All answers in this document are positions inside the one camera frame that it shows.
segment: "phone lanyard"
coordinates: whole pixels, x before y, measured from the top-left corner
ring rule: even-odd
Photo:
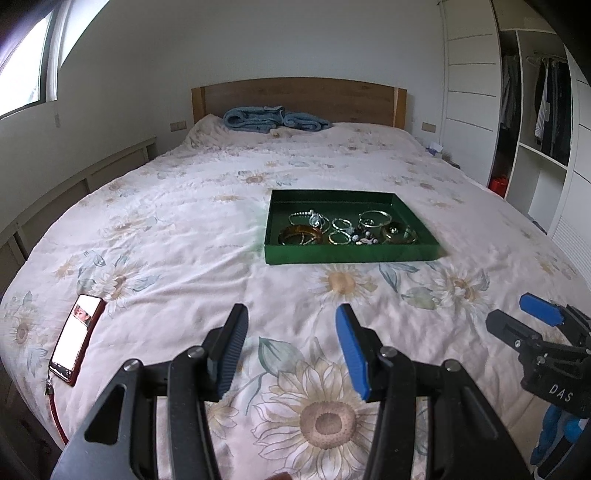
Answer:
[[[51,380],[49,372],[47,372],[47,380],[45,382],[45,395],[49,397],[49,409],[51,410],[53,422],[56,424],[57,433],[60,434],[61,441],[64,442],[64,445],[67,445],[68,437],[66,436],[66,432],[64,432],[64,429],[62,428],[60,423],[60,419],[57,416],[56,399],[53,391],[53,381]]]

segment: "floral bedsheet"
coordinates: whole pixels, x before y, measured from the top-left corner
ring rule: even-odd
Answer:
[[[282,188],[394,192],[447,255],[266,265],[268,201]],[[103,297],[108,308],[76,386],[54,382],[69,436],[123,361],[169,360],[244,303],[251,322],[238,372],[207,410],[223,477],[248,469],[254,479],[289,471],[345,480],[363,473],[376,408],[352,389],[336,306],[350,302],[364,325],[412,359],[460,360],[528,457],[546,405],[520,388],[517,355],[485,328],[487,312],[499,308],[560,340],[520,312],[527,291],[591,313],[584,279],[542,232],[408,133],[336,124],[318,133],[252,134],[208,116],[181,146],[88,195],[49,229],[0,305],[0,353],[30,409],[61,443],[44,379],[79,293]],[[158,415],[160,477],[167,479],[164,402]],[[419,402],[415,480],[424,478],[426,431]]]

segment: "gold bangle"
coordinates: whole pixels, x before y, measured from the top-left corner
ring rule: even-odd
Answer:
[[[319,228],[309,225],[291,225],[287,228],[284,228],[279,234],[277,241],[280,243],[280,245],[285,245],[285,242],[288,239],[295,236],[302,237],[300,245],[304,245],[304,236],[310,236],[312,242],[317,245],[322,243],[322,231],[320,231]]]
[[[411,245],[418,240],[417,233],[412,228],[399,222],[390,222],[380,231],[387,244]]]

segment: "phone screen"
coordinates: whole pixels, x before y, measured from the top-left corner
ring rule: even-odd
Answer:
[[[65,377],[65,380],[69,380],[72,375],[86,339],[90,321],[99,304],[99,298],[81,295],[68,315],[50,365],[56,373]]]

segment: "red object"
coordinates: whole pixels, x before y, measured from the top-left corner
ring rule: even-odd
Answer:
[[[500,197],[505,198],[505,194],[507,193],[507,187],[509,186],[509,179],[504,175],[501,177],[495,177],[491,179],[491,182],[488,186],[490,190],[495,192]]]
[[[57,409],[56,409],[56,401],[53,394],[53,385],[50,383],[48,377],[48,389],[47,389],[47,396],[49,396],[49,408],[51,410],[51,416],[53,417],[53,422],[56,424],[57,433],[60,434],[61,441],[64,442],[64,445],[68,445],[68,437],[66,436],[66,432],[61,426],[60,419],[57,417]]]

